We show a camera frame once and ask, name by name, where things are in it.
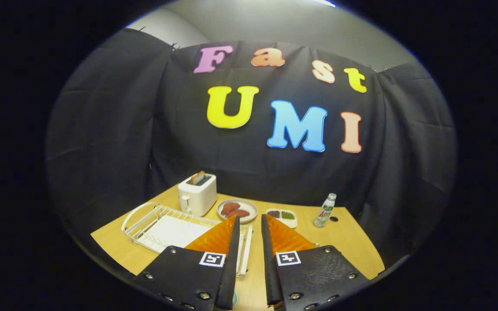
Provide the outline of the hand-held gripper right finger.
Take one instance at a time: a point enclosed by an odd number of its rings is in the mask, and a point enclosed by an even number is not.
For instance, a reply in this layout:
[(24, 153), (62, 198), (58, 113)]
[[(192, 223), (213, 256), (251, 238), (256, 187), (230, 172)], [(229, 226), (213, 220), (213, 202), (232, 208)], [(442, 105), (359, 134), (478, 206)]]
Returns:
[(334, 246), (318, 247), (271, 215), (261, 221), (267, 304), (275, 311), (333, 311), (370, 285)]

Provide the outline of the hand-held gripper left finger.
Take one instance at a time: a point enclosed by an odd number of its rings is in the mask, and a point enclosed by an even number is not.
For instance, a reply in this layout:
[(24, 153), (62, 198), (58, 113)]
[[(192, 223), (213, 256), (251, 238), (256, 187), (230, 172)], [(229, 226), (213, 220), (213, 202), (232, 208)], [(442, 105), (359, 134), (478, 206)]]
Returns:
[(133, 287), (158, 301), (159, 311), (230, 311), (236, 282), (240, 220), (237, 216), (215, 225), (200, 236), (208, 244), (199, 248), (168, 246), (138, 276)]

